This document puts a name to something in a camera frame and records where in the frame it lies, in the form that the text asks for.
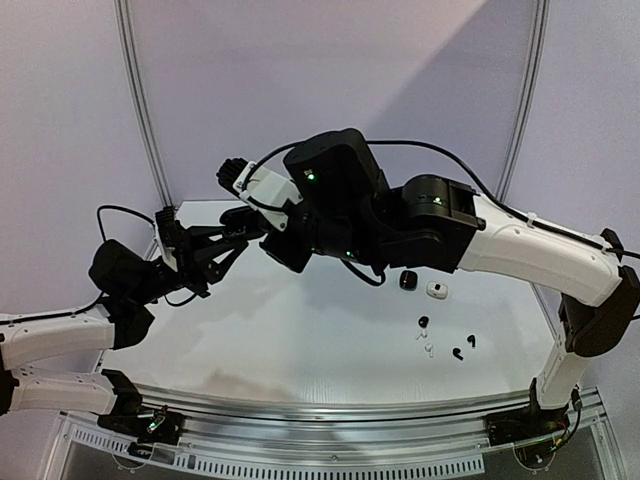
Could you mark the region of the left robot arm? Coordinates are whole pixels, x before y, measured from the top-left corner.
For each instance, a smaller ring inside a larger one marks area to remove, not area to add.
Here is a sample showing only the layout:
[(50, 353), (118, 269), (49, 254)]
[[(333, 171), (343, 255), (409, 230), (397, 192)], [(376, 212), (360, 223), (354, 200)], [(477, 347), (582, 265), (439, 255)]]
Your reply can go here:
[(87, 310), (7, 316), (1, 321), (1, 412), (46, 409), (111, 417), (128, 434), (148, 426), (148, 412), (132, 382), (120, 371), (51, 372), (34, 362), (89, 350), (120, 350), (139, 344), (154, 317), (150, 303), (186, 288), (208, 296), (247, 248), (243, 228), (196, 226), (166, 236), (154, 260), (110, 239), (97, 250), (89, 276), (103, 296)]

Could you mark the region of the small black charging case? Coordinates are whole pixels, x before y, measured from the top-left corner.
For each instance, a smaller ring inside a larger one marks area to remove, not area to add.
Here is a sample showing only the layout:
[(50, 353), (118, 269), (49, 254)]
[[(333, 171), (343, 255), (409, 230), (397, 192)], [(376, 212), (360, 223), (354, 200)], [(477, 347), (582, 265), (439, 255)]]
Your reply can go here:
[(415, 291), (418, 279), (418, 274), (415, 271), (403, 270), (399, 276), (399, 288), (403, 291)]

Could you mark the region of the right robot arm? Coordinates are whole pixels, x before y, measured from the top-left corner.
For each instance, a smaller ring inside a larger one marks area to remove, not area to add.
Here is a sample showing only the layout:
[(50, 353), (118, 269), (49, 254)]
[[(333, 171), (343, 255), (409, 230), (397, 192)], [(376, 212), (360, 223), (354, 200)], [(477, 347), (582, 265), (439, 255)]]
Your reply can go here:
[(639, 278), (617, 234), (587, 235), (497, 200), (477, 177), (422, 174), (391, 186), (372, 142), (353, 128), (278, 149), (265, 160), (226, 160), (219, 185), (253, 210), (263, 250), (294, 272), (313, 256), (338, 259), (378, 286), (389, 268), (486, 272), (554, 289), (563, 332), (530, 387), (517, 427), (537, 436), (566, 409), (591, 358), (612, 350), (639, 306)]

